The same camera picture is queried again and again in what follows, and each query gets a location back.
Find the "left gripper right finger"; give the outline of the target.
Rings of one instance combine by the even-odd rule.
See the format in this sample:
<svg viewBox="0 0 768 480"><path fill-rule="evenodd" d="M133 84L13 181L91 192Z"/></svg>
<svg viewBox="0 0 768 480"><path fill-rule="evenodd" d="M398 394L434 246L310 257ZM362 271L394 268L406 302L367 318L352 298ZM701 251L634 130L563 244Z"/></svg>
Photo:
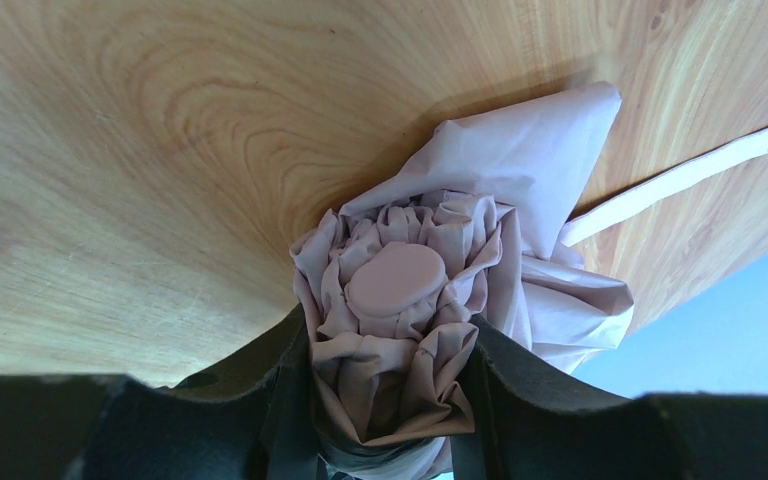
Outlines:
<svg viewBox="0 0 768 480"><path fill-rule="evenodd" d="M768 396L627 399L548 364L480 316L459 381L475 430L458 479L768 479Z"/></svg>

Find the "pink folding umbrella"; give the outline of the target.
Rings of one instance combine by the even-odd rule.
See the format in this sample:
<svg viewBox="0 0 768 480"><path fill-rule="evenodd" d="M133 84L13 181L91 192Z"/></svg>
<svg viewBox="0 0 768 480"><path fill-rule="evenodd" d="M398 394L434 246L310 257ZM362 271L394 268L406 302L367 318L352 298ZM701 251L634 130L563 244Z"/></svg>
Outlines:
<svg viewBox="0 0 768 480"><path fill-rule="evenodd" d="M317 426L333 470L430 479L474 429L458 376L481 316L556 370L617 347L635 302L587 271L582 240L768 154L768 127L572 210L622 103L600 82L441 123L392 178L292 247Z"/></svg>

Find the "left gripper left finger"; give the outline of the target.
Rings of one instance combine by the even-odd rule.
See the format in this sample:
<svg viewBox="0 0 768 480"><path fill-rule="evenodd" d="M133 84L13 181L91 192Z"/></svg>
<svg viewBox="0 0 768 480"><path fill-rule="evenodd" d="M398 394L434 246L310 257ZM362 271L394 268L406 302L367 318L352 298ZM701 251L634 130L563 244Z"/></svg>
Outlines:
<svg viewBox="0 0 768 480"><path fill-rule="evenodd" d="M300 308L177 386L0 375L0 479L315 479Z"/></svg>

